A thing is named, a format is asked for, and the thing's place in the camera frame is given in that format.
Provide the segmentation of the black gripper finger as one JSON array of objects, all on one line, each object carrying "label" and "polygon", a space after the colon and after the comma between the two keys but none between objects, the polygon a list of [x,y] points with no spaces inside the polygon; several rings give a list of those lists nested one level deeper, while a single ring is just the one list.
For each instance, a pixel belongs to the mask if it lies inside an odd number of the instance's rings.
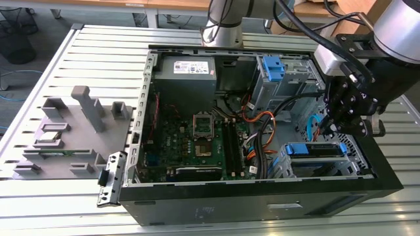
[{"label": "black gripper finger", "polygon": [[352,122],[349,82],[345,77],[332,77],[325,84],[324,103],[326,113],[320,123],[321,134],[344,129]]},{"label": "black gripper finger", "polygon": [[344,98],[333,106],[336,132],[348,135],[374,135],[372,121],[366,112],[357,106],[357,98]]}]

